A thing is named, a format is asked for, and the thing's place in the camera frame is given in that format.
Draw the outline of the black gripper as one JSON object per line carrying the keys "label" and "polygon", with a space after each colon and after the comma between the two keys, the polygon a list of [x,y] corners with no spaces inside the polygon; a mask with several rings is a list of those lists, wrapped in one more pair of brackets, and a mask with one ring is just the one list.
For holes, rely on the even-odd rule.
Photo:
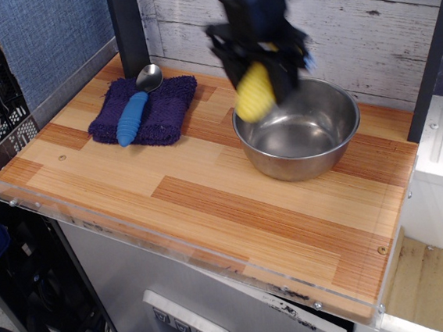
{"label": "black gripper", "polygon": [[298,86],[298,68],[315,66],[305,40],[284,16],[286,0],[218,0],[226,14],[224,23],[208,25],[205,34],[225,74],[237,87],[252,61],[267,68],[277,104]]}

